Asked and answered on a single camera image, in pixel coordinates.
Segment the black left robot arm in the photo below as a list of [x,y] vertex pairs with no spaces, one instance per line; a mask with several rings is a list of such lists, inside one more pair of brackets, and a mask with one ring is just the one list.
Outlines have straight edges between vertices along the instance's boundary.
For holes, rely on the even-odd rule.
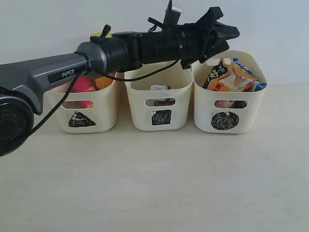
[[105,25],[99,36],[81,43],[73,53],[38,58],[0,67],[0,154],[18,149],[38,126],[34,115],[42,114],[45,92],[64,83],[74,84],[88,71],[104,76],[137,70],[144,64],[179,62],[183,69],[204,63],[229,49],[228,40],[239,30],[219,22],[223,12],[211,7],[195,23],[178,24],[180,13],[166,10],[165,19],[148,21],[147,32],[118,32]]

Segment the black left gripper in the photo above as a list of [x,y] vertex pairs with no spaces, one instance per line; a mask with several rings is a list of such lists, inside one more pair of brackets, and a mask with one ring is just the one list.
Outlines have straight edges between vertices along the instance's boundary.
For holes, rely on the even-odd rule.
[[162,30],[142,38],[142,63],[180,60],[187,69],[197,60],[204,63],[211,57],[229,49],[227,41],[240,36],[237,27],[217,22],[223,16],[220,7],[210,7],[195,23],[168,26],[153,18],[148,21]]

